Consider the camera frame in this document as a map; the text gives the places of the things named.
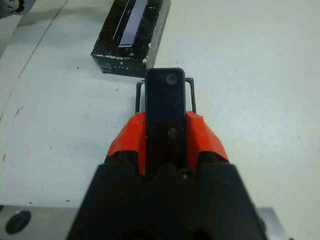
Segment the table surface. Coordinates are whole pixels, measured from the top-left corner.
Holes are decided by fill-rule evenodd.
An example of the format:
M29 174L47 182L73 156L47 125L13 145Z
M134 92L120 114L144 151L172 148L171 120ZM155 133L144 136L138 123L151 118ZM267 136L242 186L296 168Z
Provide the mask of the table surface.
M77 207L134 114L138 78L90 53L113 0L38 0L0 60L0 203ZM155 67L195 79L197 110L253 202L320 235L320 2L172 0Z

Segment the black screw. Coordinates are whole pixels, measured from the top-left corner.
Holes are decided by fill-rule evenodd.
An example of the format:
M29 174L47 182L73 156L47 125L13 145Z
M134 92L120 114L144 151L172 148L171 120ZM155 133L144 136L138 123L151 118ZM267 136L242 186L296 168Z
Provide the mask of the black screw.
M176 128L170 128L169 131L168 131L168 136L169 138L171 139L175 139L178 135L178 130Z

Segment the black plastic part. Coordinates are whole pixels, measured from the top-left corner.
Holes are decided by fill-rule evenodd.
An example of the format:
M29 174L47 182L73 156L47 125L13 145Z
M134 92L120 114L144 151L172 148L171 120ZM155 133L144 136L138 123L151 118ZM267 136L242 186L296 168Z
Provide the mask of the black plastic part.
M192 105L192 112L195 114L197 113L196 107L196 95L195 95L195 83L193 77L185 78L185 81L190 84L190 92L191 92L191 105ZM141 97L141 87L145 83L144 80L138 81L136 83L136 95L135 95L135 113L140 113L140 97Z
M138 81L136 83L136 94L135 94L135 114L140 113L140 97L141 97L141 86L145 81Z
M177 169L187 166L185 87L181 68L154 68L146 74L147 175L157 174L164 163L172 163Z
M135 174L139 173L138 153L136 151L117 151L112 156L107 156L104 164L129 164L133 166Z
M187 77L185 79L185 81L190 84L192 112L194 112L196 114L197 113L197 107L196 107L196 95L195 95L194 78L193 77Z
M267 240L233 165L184 171L164 164L146 180L131 164L100 165L67 239Z

